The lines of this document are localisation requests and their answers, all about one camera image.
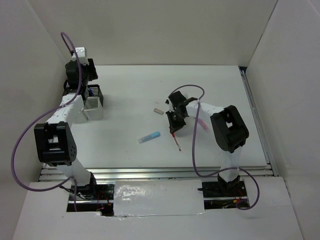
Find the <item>red ballpoint pen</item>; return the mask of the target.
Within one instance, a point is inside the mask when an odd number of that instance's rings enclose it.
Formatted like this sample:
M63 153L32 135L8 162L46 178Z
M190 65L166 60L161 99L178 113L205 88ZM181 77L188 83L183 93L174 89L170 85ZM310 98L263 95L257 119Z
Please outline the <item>red ballpoint pen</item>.
M172 136L172 138L173 138L173 140L174 140L174 142L175 142L175 145L177 146L178 151L181 152L182 149L181 149L181 147L180 147L180 145L179 145L179 143L178 143L178 141L177 141L177 138L176 138L175 134L174 134L174 133L171 133L171 136Z

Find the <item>blue highlighter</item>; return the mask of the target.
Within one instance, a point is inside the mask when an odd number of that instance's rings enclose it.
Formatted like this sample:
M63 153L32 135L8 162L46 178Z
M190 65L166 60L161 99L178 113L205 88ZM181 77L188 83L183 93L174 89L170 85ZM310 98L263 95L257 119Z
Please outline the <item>blue highlighter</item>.
M150 140L156 139L156 138L158 138L160 136L161 136L160 132L156 131L156 132L153 132L151 134L148 134L146 136L143 136L143 137L139 138L138 139L138 143L142 144L142 143L148 142Z

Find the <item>purple highlighter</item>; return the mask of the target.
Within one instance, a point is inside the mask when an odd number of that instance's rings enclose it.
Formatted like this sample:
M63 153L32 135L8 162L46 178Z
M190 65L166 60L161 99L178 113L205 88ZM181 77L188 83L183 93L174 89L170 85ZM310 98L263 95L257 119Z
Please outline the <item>purple highlighter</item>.
M201 120L201 119L198 119L197 123L206 131L206 132L209 132L210 129L209 127L207 126L207 124Z

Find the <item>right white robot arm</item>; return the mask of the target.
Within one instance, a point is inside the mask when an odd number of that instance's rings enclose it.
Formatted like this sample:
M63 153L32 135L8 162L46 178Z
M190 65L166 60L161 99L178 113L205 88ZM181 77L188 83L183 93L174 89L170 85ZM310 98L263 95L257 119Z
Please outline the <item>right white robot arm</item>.
M191 147L194 171L201 178L217 175L220 194L230 196L240 181L240 153L249 138L249 130L238 109L234 105L219 107L195 97L186 98L180 91L171 93L165 103L170 134L182 129L186 118L195 118ZM220 170L207 175L200 174L196 166L196 135L200 120L212 125L215 142L223 155Z

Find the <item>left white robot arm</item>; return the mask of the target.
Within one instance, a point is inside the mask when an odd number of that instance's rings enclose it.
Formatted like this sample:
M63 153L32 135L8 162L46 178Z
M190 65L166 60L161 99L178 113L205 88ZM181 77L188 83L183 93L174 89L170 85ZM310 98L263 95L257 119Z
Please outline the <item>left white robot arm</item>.
M71 178L76 194L92 200L97 197L99 187L94 175L77 158L71 126L90 95L88 82L98 79L98 74L91 58L81 64L71 60L65 65L65 70L67 79L59 109L47 122L34 126L37 154L40 162L55 167Z

